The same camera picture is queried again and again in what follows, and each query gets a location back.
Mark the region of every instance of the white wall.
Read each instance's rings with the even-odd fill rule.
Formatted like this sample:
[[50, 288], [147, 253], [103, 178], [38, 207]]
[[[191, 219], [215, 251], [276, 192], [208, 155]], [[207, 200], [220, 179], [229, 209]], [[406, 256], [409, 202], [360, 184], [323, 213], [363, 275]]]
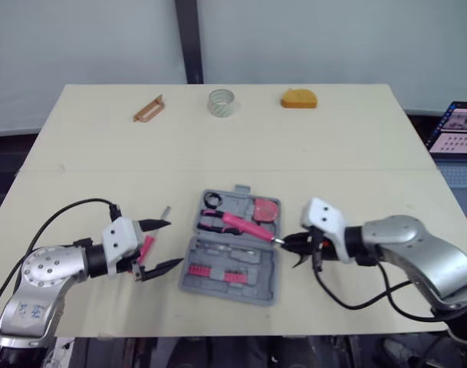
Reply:
[[0, 0], [0, 134], [42, 126], [66, 83], [185, 83], [171, 0]]
[[207, 83], [388, 83], [467, 100], [467, 0], [199, 0]]

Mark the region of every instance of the gray plastic case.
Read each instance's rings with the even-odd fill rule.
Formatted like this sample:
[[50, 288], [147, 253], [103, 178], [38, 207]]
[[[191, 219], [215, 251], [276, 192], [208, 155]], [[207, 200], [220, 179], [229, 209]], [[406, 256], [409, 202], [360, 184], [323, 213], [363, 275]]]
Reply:
[[[256, 198], [273, 201], [278, 206], [278, 217], [273, 222], [261, 223], [261, 226], [276, 237], [281, 233], [279, 199], [251, 195], [247, 186], [236, 186], [234, 192], [205, 190], [193, 225], [197, 235], [190, 239], [184, 258], [180, 289], [250, 304], [273, 305], [278, 294], [278, 251], [272, 243], [250, 234], [219, 234], [197, 229], [199, 221], [213, 226], [225, 226], [220, 218], [201, 215], [201, 211], [207, 209], [203, 201], [207, 192], [215, 192], [222, 197], [218, 211], [230, 212], [249, 221], [252, 221], [254, 215]], [[191, 265], [211, 268], [209, 277], [190, 274]], [[246, 274], [246, 284], [224, 281], [226, 272]]]

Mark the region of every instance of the laptop screen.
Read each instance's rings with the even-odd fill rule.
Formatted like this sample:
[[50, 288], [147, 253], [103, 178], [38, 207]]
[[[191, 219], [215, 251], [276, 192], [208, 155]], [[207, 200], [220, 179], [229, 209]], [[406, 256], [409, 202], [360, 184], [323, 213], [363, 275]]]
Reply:
[[467, 159], [467, 102], [453, 102], [426, 141], [434, 158]]

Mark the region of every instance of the tool kit case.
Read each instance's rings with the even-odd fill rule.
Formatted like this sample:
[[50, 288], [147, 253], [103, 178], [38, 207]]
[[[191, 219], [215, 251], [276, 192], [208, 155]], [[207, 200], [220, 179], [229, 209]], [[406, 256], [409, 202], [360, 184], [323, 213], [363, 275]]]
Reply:
[[[206, 206], [206, 196], [210, 193], [214, 193], [211, 198], [216, 201], [215, 207]], [[260, 202], [277, 206], [275, 215], [271, 216], [272, 221], [254, 221], [261, 218], [258, 212]], [[193, 224], [196, 235], [190, 239], [179, 287], [184, 291], [233, 301], [273, 305], [278, 293], [278, 252], [275, 246], [245, 232], [239, 235], [222, 232], [222, 229], [228, 231], [231, 227], [221, 218], [204, 215], [215, 211], [255, 222], [276, 237], [281, 232], [281, 203], [278, 199], [252, 195], [247, 186], [236, 186], [234, 192], [205, 190]], [[217, 232], [198, 228], [198, 224], [204, 228], [215, 228]]]

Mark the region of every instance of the black pole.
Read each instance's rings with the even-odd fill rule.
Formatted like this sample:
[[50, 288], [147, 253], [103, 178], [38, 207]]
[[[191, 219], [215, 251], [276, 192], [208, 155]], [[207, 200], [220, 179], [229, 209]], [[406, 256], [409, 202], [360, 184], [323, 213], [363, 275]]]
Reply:
[[179, 22], [180, 44], [186, 67], [187, 83], [203, 84], [197, 1], [175, 0], [175, 10]]

